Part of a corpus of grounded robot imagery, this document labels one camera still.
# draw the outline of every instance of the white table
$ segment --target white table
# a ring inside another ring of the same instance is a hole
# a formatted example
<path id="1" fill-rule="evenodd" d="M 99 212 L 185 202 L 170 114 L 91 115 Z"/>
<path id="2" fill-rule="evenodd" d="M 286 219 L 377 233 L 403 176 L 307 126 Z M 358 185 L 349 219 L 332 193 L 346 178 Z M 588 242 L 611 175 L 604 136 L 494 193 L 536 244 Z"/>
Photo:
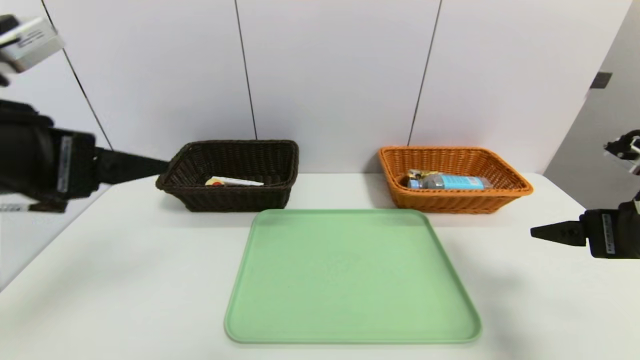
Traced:
<path id="1" fill-rule="evenodd" d="M 112 187 L 0 293 L 0 359 L 640 359 L 640 262 L 533 239 L 584 209 L 540 175 L 493 215 L 428 215 L 483 321 L 468 345 L 241 345 L 223 318 L 253 213 Z M 302 174 L 288 208 L 389 208 L 381 175 Z"/>

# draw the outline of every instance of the green tray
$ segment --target green tray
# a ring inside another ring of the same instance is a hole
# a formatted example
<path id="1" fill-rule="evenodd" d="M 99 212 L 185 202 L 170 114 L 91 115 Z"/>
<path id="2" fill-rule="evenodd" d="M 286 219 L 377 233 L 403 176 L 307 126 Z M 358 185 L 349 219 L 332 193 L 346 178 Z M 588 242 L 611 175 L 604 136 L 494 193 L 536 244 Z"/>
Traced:
<path id="1" fill-rule="evenodd" d="M 415 210 L 267 210 L 225 329 L 241 343 L 464 343 L 480 318 Z"/>

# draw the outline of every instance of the wicker basket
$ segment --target wicker basket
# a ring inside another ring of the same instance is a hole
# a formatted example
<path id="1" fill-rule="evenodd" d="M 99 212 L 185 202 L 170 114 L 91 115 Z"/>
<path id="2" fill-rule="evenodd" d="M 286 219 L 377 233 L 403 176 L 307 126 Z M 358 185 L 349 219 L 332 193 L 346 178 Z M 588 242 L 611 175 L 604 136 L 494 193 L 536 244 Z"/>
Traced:
<path id="1" fill-rule="evenodd" d="M 383 147 L 378 153 L 398 208 L 427 213 L 494 213 L 533 187 L 495 153 L 478 147 Z M 409 169 L 484 176 L 489 190 L 413 190 L 404 186 Z"/>
<path id="2" fill-rule="evenodd" d="M 298 145 L 290 140 L 213 140 L 185 145 L 156 187 L 190 211 L 282 209 L 298 175 Z M 206 186 L 211 176 L 264 186 Z"/>

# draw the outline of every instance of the plastic bottle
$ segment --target plastic bottle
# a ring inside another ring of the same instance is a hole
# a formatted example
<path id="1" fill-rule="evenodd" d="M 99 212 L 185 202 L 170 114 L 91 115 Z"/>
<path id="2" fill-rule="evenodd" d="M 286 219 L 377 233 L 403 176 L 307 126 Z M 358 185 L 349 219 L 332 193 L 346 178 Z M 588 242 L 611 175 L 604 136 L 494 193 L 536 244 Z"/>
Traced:
<path id="1" fill-rule="evenodd" d="M 485 190 L 493 188 L 487 178 L 479 176 L 430 174 L 422 178 L 420 182 L 423 189 Z"/>

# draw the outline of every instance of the bottle label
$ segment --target bottle label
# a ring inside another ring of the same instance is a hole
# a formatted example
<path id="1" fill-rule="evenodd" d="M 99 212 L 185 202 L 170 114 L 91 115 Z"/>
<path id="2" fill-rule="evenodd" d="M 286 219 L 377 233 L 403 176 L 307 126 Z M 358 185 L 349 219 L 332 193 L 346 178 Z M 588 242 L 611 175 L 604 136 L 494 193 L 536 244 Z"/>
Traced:
<path id="1" fill-rule="evenodd" d="M 484 184 L 476 176 L 442 175 L 445 189 L 484 190 Z"/>

